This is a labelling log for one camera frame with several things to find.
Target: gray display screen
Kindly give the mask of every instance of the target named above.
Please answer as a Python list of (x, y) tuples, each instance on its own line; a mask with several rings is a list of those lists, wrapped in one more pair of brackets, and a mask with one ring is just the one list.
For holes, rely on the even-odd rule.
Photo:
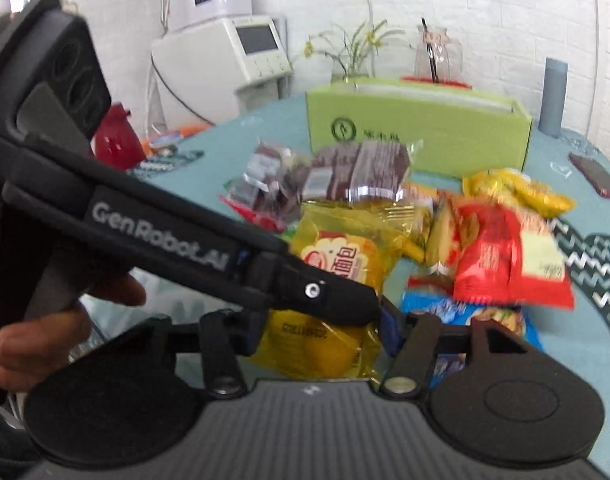
[(269, 25), (256, 25), (255, 27), (240, 27), (236, 31), (239, 33), (240, 43), (248, 56), (256, 52), (266, 50), (277, 50), (278, 45), (272, 34)]

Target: red package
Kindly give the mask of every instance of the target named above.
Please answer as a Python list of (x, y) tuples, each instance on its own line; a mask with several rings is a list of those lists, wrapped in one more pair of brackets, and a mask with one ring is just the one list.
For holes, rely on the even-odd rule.
[(574, 308), (563, 256), (540, 216), (475, 198), (452, 205), (463, 246), (455, 300)]

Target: black cable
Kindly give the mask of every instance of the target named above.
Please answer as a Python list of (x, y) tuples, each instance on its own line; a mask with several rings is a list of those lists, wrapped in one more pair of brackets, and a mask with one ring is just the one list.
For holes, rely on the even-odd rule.
[(207, 123), (210, 126), (216, 126), (216, 123), (211, 122), (209, 119), (205, 119), (205, 117), (203, 117), (201, 114), (195, 112), (185, 101), (183, 101), (178, 95), (176, 95), (176, 93), (172, 90), (172, 88), (169, 87), (169, 85), (167, 84), (165, 79), (163, 79), (163, 76), (160, 75), (159, 69), (156, 66), (156, 63), (154, 63), (154, 56), (150, 56), (150, 59), (152, 60), (152, 68), (154, 69), (154, 72), (156, 72), (156, 75), (159, 77), (160, 82), (163, 83), (163, 86), (167, 89), (167, 91), (172, 94), (172, 97), (174, 99), (176, 99), (179, 103), (181, 103), (187, 109), (188, 112), (190, 112), (192, 115), (195, 115), (197, 118), (202, 120), (204, 123)]

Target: blue package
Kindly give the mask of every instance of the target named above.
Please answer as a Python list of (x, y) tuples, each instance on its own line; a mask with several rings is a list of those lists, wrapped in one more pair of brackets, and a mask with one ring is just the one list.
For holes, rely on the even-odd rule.
[[(401, 311), (406, 314), (410, 312), (429, 312), (440, 317), (443, 323), (453, 325), (469, 325), (474, 317), (482, 320), (494, 319), (524, 338), (527, 343), (541, 351), (543, 350), (536, 329), (521, 307), (473, 305), (454, 301), (447, 296), (436, 296), (408, 290), (403, 294)], [(432, 386), (435, 386), (443, 378), (463, 370), (464, 367), (464, 356), (440, 355), (436, 360)]]

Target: light green cardboard box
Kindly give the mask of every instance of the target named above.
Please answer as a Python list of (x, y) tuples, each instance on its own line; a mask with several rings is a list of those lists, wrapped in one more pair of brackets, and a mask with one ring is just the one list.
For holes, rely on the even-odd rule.
[(531, 116), (515, 99), (467, 89), (359, 78), (307, 92), (311, 148), (345, 140), (423, 141), (415, 169), (462, 177), (522, 170)]

